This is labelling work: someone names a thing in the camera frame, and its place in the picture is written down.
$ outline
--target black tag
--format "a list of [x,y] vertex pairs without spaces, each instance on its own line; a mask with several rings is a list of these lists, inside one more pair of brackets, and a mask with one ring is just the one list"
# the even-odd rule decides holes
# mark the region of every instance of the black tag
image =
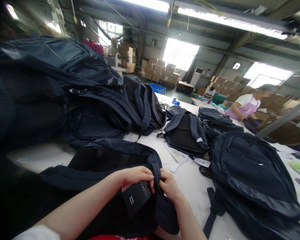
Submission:
[[147,181],[138,182],[122,188],[123,200],[126,204],[130,218],[133,218],[134,215],[136,215],[136,213],[148,201],[151,195],[151,188],[149,186],[149,182]]

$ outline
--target green floor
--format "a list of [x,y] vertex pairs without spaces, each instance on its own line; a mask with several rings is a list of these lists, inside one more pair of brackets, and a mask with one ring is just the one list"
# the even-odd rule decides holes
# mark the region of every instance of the green floor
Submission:
[[[154,83],[154,82],[150,82],[148,80],[146,80],[144,77],[141,77],[141,76],[138,76],[136,75],[138,78],[140,78],[141,82],[143,83]],[[182,102],[186,102],[186,103],[192,103],[192,100],[191,98],[194,97],[194,98],[198,98],[196,97],[195,95],[196,94],[186,94],[186,93],[183,93],[183,92],[180,92],[179,90],[177,91],[177,87],[174,87],[174,88],[170,88],[170,87],[167,87],[165,85],[162,85],[160,83],[155,83],[157,85],[160,85],[162,87],[165,87],[166,88],[166,96],[168,97],[176,97],[178,99],[178,101],[182,101]]]

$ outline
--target blue plastic bin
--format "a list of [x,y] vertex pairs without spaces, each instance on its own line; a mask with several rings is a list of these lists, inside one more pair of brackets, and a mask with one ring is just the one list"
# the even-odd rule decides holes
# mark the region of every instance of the blue plastic bin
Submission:
[[161,87],[161,86],[159,86],[157,84],[154,84],[154,83],[151,83],[149,85],[152,87],[152,89],[153,89],[154,92],[162,94],[162,95],[166,94],[166,88]]

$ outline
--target worker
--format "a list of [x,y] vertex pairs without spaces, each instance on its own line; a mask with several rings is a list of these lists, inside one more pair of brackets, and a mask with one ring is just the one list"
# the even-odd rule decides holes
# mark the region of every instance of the worker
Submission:
[[208,88],[208,89],[204,92],[203,96],[204,96],[204,97],[209,97],[209,98],[212,99],[215,93],[216,93],[216,90],[214,89],[214,87],[211,87],[211,88]]
[[[201,226],[193,214],[190,204],[179,189],[172,174],[163,168],[160,169],[160,188],[174,203],[180,226],[181,239],[207,240]],[[152,193],[154,189],[154,176],[144,167],[127,168],[116,171],[99,183],[79,193],[69,201],[52,211],[32,228],[16,236],[13,240],[21,239],[46,239],[63,240],[77,239],[90,222],[100,213],[103,207],[125,186],[140,181],[149,181]],[[160,226],[153,233],[164,240],[180,240],[179,235],[171,235]],[[115,235],[99,235],[90,240],[124,239]],[[148,240],[151,238],[130,238]]]
[[226,111],[225,115],[240,121],[247,118],[257,119],[254,113],[261,104],[260,100],[265,97],[271,97],[277,90],[277,86],[271,84],[262,85],[256,88],[255,93],[245,94],[239,97],[231,105],[231,108]]

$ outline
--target white sleeve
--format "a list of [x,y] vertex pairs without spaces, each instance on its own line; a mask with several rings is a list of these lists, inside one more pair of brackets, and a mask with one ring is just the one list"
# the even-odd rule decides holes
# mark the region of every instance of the white sleeve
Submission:
[[242,95],[236,100],[236,102],[240,103],[240,105],[243,106],[248,104],[251,101],[251,98],[251,94]]
[[60,240],[60,236],[45,225],[39,225],[29,228],[12,240]]

